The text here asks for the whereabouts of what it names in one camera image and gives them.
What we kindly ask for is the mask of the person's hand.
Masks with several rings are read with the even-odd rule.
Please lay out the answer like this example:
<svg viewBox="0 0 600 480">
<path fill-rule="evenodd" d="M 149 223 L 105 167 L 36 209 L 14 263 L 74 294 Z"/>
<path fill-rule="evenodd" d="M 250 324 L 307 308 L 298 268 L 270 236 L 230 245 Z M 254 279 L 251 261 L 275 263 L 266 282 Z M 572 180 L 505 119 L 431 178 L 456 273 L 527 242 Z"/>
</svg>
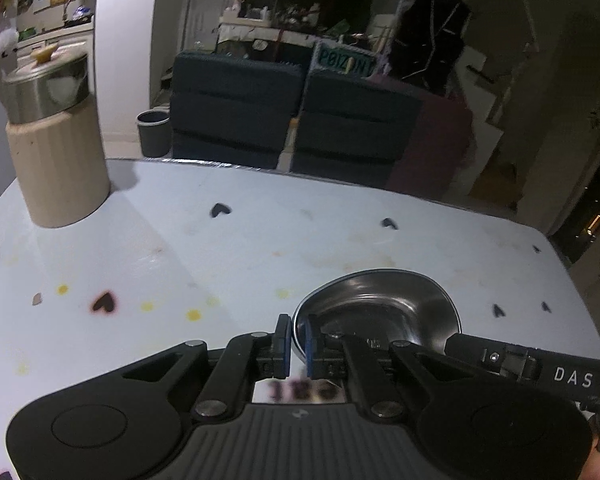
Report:
<svg viewBox="0 0 600 480">
<path fill-rule="evenodd" d="M 595 438 L 590 454 L 580 474 L 579 480 L 600 480 L 600 439 Z"/>
</svg>

